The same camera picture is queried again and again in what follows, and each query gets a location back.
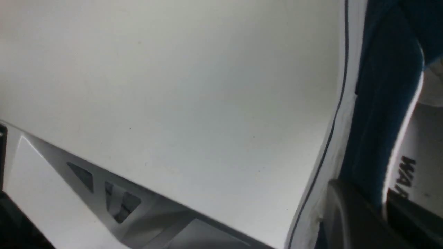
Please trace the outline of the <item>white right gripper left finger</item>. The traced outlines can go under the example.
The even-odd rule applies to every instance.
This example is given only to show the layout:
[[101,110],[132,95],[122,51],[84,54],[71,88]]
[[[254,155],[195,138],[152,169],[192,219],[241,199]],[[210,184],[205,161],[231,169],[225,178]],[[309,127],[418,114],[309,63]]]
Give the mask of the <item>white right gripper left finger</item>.
[[267,249],[1,122],[2,190],[57,249]]

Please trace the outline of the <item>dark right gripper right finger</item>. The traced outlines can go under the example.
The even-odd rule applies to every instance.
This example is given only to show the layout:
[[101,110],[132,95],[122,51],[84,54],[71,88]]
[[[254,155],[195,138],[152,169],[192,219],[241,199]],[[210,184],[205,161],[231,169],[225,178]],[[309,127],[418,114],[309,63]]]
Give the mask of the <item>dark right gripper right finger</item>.
[[442,219],[389,191],[384,220],[353,186],[328,183],[323,234],[328,249],[441,249]]

